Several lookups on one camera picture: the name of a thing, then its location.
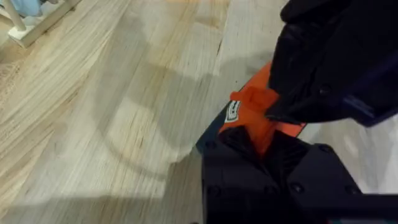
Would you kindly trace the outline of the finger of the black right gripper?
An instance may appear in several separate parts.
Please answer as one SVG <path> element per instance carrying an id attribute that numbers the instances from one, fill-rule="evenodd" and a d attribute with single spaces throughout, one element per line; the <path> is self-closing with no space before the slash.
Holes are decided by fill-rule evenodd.
<path id="1" fill-rule="evenodd" d="M 279 99 L 266 117 L 287 123 L 322 123 L 350 119 L 353 110 L 341 99 L 345 81 L 328 73 L 347 51 L 352 28 L 345 23 L 287 24 L 277 41 L 269 88 Z"/>
<path id="2" fill-rule="evenodd" d="M 343 98 L 347 117 L 371 127 L 397 114 L 397 56 L 368 70 Z"/>

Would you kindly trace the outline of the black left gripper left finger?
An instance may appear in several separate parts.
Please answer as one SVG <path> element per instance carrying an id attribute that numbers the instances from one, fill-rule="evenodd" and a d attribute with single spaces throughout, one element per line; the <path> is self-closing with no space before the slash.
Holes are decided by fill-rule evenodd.
<path id="1" fill-rule="evenodd" d="M 201 136 L 205 223 L 278 223 L 279 189 L 244 127 Z"/>

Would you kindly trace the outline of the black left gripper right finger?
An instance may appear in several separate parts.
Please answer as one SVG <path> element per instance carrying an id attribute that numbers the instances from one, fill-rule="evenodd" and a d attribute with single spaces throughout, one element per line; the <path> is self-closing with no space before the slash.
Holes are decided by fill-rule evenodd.
<path id="1" fill-rule="evenodd" d="M 360 218 L 362 193 L 330 146 L 275 133 L 265 165 L 280 189 L 285 223 Z"/>

